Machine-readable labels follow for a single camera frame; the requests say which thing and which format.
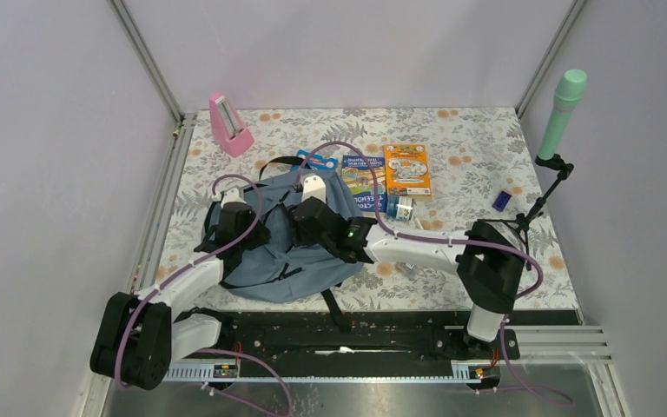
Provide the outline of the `blue student backpack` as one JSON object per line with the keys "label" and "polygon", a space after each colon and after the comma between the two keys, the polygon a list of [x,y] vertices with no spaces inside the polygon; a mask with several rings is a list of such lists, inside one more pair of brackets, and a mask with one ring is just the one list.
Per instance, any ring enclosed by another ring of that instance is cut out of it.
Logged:
{"label": "blue student backpack", "polygon": [[[305,167],[297,156],[276,158],[277,163]],[[269,243],[245,252],[241,265],[221,286],[233,295],[257,301],[284,303],[310,295],[323,296],[334,325],[343,333],[350,325],[335,300],[332,289],[358,274],[362,263],[346,263],[322,246],[295,247],[288,210],[305,199],[301,187],[294,185],[297,171],[260,179],[242,190],[242,202],[259,211],[269,229]],[[335,171],[319,173],[326,193],[326,204],[344,218],[361,217],[362,212],[348,186]]]}

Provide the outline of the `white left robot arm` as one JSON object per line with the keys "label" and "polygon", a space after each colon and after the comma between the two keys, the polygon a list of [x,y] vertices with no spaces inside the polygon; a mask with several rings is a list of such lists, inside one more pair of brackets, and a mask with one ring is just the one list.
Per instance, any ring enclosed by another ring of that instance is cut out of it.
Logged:
{"label": "white left robot arm", "polygon": [[192,312],[190,305],[238,268],[245,252],[269,239],[259,211],[245,202],[222,204],[199,257],[153,287],[109,298],[89,369],[118,384],[152,390],[173,362],[202,348],[215,357],[229,354],[233,331],[213,315]]}

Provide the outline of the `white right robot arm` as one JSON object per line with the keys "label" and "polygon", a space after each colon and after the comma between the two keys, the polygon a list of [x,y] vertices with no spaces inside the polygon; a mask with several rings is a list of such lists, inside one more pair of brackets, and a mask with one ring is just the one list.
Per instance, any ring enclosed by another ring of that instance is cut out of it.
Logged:
{"label": "white right robot arm", "polygon": [[288,215],[298,246],[320,245],[346,263],[404,262],[458,276],[472,301],[463,335],[466,352],[484,358],[497,347],[527,260],[492,225],[477,221],[464,233],[414,235],[389,231],[373,218],[346,219],[314,197]]}

